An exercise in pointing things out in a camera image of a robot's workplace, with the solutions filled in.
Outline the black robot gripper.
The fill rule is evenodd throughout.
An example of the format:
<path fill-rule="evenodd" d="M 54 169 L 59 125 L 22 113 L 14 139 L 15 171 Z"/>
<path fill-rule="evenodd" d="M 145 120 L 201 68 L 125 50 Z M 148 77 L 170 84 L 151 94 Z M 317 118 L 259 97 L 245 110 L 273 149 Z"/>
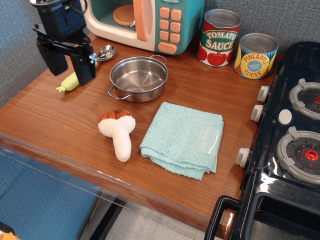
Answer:
<path fill-rule="evenodd" d="M 68 69 L 67 55 L 81 86 L 93 80 L 96 67 L 90 57 L 94 51 L 84 33 L 87 1 L 32 0 L 31 5 L 41 20 L 33 27 L 37 32 L 37 47 L 51 73 L 58 76 Z"/>

